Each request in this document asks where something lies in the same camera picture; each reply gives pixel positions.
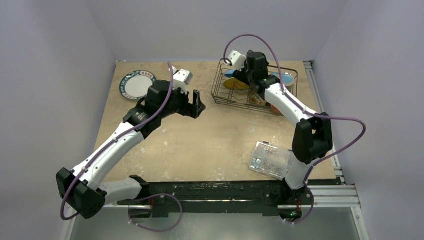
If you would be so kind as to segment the orange cup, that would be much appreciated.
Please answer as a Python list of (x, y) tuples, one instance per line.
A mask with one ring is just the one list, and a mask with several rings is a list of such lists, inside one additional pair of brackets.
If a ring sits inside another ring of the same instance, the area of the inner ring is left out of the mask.
[(274, 106), (274, 105), (270, 105), (270, 109), (272, 110), (272, 112), (273, 113), (276, 113), (276, 114), (280, 114), (281, 112)]

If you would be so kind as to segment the yellow green-rimmed plate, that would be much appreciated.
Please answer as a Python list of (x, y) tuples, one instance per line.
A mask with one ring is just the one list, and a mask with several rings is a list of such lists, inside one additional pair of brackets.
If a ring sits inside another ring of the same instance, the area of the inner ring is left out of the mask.
[(248, 90), (250, 88), (249, 85), (247, 85), (246, 83), (243, 83), (242, 81), (236, 79), (236, 78), (229, 78), (227, 80), (224, 81), (223, 86), (226, 89), (229, 90), (237, 90), (237, 91), (245, 91)]

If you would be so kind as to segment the blue butterfly mug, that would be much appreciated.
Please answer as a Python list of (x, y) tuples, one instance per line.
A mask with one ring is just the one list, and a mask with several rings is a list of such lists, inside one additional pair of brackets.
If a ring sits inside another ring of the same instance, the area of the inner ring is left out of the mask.
[(295, 83), (294, 77), (288, 72), (283, 73), (280, 80), (283, 81), (283, 84), (286, 88), (292, 87)]

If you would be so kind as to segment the light blue plate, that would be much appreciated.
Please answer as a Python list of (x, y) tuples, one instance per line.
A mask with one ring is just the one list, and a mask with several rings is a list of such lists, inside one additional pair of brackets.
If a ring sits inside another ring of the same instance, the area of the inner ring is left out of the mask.
[(239, 73), (240, 72), (236, 69), (229, 69), (223, 74), (223, 76), (226, 78), (236, 78)]

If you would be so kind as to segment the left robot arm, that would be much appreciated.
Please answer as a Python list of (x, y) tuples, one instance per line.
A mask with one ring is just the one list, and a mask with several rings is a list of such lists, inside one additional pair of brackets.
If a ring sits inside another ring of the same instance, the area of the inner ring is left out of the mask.
[(146, 203), (149, 191), (139, 176), (115, 182), (104, 182), (105, 177), (128, 152), (158, 129), (164, 118), (179, 114), (197, 119), (205, 109), (200, 92), (196, 89), (189, 92), (185, 83), (176, 80), (154, 82), (146, 96), (138, 100), (114, 133), (94, 153), (73, 169), (62, 168), (57, 172), (56, 181), (62, 198), (60, 217), (65, 221), (73, 218), (65, 215), (66, 206), (89, 219), (114, 202)]

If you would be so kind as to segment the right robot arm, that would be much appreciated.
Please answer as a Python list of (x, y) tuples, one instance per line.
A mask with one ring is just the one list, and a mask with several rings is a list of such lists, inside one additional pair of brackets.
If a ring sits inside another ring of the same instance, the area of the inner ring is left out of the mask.
[(285, 87), (282, 73), (276, 76), (268, 70), (264, 53), (250, 50), (241, 54), (232, 50), (228, 59), (235, 69), (234, 78), (255, 90), (295, 128), (291, 146), (295, 160), (283, 177), (287, 186), (280, 191), (282, 200), (292, 204), (300, 198), (299, 189), (306, 185), (313, 164), (333, 148), (331, 121), (325, 112), (317, 113), (298, 100)]

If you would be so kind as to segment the white plate dark-green rim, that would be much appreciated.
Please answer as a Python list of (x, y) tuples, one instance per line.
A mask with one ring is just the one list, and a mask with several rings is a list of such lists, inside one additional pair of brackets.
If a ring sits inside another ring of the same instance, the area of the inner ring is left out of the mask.
[(156, 76), (150, 71), (132, 71), (125, 75), (120, 81), (119, 91), (124, 98), (138, 101), (147, 95), (148, 89), (156, 81)]

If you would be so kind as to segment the beige floral bowl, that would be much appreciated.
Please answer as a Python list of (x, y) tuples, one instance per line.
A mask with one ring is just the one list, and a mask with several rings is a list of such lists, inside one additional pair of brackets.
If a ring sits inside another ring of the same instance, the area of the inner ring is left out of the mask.
[(263, 100), (258, 94), (252, 94), (250, 97), (250, 101), (252, 102), (252, 104), (260, 107), (264, 107), (267, 104), (267, 102)]

